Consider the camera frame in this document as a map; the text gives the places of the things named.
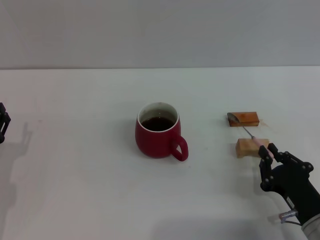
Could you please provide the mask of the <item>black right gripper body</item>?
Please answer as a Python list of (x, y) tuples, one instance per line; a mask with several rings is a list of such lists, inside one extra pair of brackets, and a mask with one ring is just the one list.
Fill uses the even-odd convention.
[(280, 194), (290, 209), (297, 211), (300, 224), (320, 214), (320, 193), (309, 181), (313, 166), (309, 163), (282, 164), (272, 169), (272, 191)]

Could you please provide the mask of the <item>pink handled metal spoon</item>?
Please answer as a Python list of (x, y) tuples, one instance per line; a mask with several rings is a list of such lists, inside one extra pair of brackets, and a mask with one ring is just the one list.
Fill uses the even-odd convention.
[[(238, 118), (235, 117), (234, 115), (231, 115), (231, 117), (232, 117), (232, 120), (233, 120), (233, 121), (239, 122)], [(258, 139), (258, 138), (256, 138), (253, 134), (251, 134), (251, 133), (249, 132), (249, 130), (247, 129), (248, 126), (243, 126), (243, 125), (242, 125), (242, 126), (238, 126), (238, 127), (243, 128), (244, 131), (249, 135), (250, 139), (253, 139), (258, 146), (261, 146), (261, 145), (264, 145), (265, 147), (268, 146), (269, 140), (268, 140), (268, 139)]]

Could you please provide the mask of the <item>red ceramic coffee cup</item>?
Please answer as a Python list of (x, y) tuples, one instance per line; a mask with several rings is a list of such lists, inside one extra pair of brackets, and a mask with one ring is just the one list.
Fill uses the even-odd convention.
[(180, 115), (165, 102), (150, 103), (138, 112), (135, 141), (140, 151), (151, 158), (172, 155), (184, 162), (189, 156), (188, 144), (181, 135)]

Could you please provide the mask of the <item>light wooden arch block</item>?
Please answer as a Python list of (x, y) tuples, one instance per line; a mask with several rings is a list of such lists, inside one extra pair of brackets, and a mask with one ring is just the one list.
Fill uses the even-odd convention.
[(252, 138), (239, 138), (235, 145), (237, 158), (255, 157), (259, 158), (260, 146)]

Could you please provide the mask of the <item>dark brown wooden block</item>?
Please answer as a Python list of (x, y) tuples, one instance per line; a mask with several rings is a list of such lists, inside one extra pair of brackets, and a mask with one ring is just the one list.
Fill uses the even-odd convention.
[[(232, 120), (231, 115), (237, 117), (239, 122)], [(254, 112), (228, 112), (227, 119), (230, 127), (257, 127), (260, 123), (258, 114)]]

